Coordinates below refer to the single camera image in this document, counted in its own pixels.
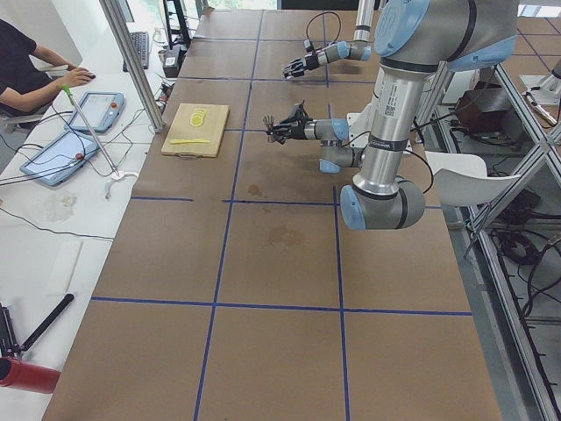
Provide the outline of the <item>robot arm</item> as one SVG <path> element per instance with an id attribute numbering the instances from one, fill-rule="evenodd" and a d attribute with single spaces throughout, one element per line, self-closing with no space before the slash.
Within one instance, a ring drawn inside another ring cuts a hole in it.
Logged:
<path id="1" fill-rule="evenodd" d="M 380 81 L 363 115 L 364 148 L 345 148 L 349 126 L 341 118 L 313 119 L 298 103 L 275 124 L 266 116 L 272 142 L 316 139 L 326 151 L 323 161 L 359 172 L 340 193 L 345 224 L 353 230 L 407 228 L 423 215 L 425 199 L 411 181 L 397 174 L 406 150 L 424 83 L 444 62 L 452 72 L 489 68 L 515 49 L 516 1 L 391 1 L 376 18 L 374 3 L 358 5 L 354 39 L 315 49 L 292 61 L 286 78 L 304 75 L 333 61 L 380 58 Z"/>
<path id="2" fill-rule="evenodd" d="M 372 30 L 373 13 L 385 4 L 385 1 L 360 0 L 358 3 L 354 37 L 352 41 L 339 40 L 342 24 L 341 18 L 335 11 L 323 11 L 316 14 L 306 26 L 306 39 L 304 47 L 306 55 L 296 58 L 286 65 L 282 74 L 285 79 L 301 77 L 307 71 L 326 66 L 334 61 L 348 59 L 353 61 L 368 61 L 372 55 L 372 46 L 369 43 Z M 309 36 L 311 23 L 322 15 L 332 14 L 337 18 L 338 30 L 334 40 L 326 46 L 315 48 Z"/>

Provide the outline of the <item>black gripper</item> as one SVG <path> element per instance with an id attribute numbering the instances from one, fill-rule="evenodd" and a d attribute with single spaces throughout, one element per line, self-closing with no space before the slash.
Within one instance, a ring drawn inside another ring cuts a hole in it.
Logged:
<path id="1" fill-rule="evenodd" d="M 283 123 L 272 128 L 272 141 L 284 145 L 289 139 L 316 139 L 316 120 L 297 103 Z"/>
<path id="2" fill-rule="evenodd" d="M 310 39 L 305 39 L 303 45 L 307 53 L 304 58 L 294 59 L 283 68 L 283 76 L 287 80 L 305 76 L 307 71 L 325 65 L 323 47 L 315 48 Z"/>

